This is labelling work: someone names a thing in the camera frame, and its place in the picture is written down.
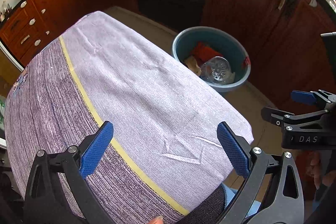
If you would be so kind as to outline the person right hand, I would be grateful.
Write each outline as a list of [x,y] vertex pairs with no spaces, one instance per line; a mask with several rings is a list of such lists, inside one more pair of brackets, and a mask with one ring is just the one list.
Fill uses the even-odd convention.
[[331,186],[335,182],[335,170],[322,170],[322,156],[318,151],[301,151],[295,162],[298,164],[299,177],[303,194],[312,199],[313,193],[325,185]]

